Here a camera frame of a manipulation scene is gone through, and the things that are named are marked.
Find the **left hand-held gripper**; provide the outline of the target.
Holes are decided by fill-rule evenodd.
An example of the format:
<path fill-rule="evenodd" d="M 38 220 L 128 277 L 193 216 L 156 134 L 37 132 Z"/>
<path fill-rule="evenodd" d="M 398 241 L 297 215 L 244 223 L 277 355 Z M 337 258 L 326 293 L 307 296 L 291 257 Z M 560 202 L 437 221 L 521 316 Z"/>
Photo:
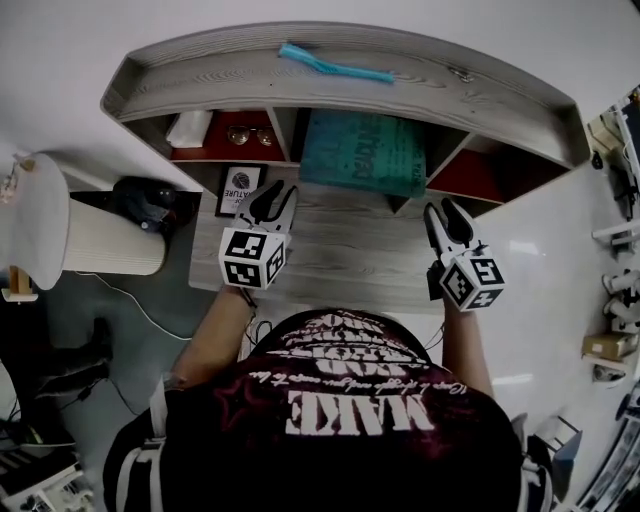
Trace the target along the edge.
<path fill-rule="evenodd" d="M 285 267 L 298 188 L 284 195 L 277 219 L 269 219 L 274 200 L 284 181 L 265 184 L 246 196 L 237 208 L 237 218 L 223 230 L 218 260 L 224 283 L 252 290 L 266 290 Z"/>

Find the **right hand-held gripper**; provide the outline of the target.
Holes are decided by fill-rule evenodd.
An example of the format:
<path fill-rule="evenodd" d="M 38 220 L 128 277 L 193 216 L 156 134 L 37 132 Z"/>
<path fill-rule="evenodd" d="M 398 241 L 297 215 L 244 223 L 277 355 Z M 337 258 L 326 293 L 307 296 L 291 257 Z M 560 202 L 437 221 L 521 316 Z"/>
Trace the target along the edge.
<path fill-rule="evenodd" d="M 423 220 L 437 256 L 427 271 L 429 298 L 447 297 L 460 312 L 490 307 L 506 280 L 490 247 L 479 238 L 474 219 L 451 199 L 443 199 L 441 212 L 434 203 L 426 204 Z"/>

